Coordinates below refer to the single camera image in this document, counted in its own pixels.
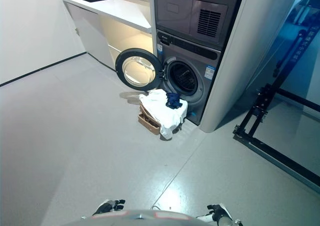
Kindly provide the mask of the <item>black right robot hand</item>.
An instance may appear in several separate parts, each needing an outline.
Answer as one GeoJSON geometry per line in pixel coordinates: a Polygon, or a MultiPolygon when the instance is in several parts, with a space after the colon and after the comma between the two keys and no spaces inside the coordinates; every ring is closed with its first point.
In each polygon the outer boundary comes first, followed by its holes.
{"type": "Polygon", "coordinates": [[[224,204],[207,205],[207,209],[211,212],[214,222],[218,223],[222,218],[228,218],[230,221],[233,220],[224,204]]]}

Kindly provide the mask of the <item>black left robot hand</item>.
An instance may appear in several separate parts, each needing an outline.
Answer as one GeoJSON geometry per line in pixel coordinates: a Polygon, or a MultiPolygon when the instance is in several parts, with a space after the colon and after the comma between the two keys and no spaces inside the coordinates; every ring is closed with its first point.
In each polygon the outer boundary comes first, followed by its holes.
{"type": "Polygon", "coordinates": [[[94,215],[109,213],[113,211],[121,211],[124,208],[124,204],[126,201],[124,199],[120,200],[109,200],[106,199],[103,203],[101,203],[96,211],[93,213],[94,215]]]}

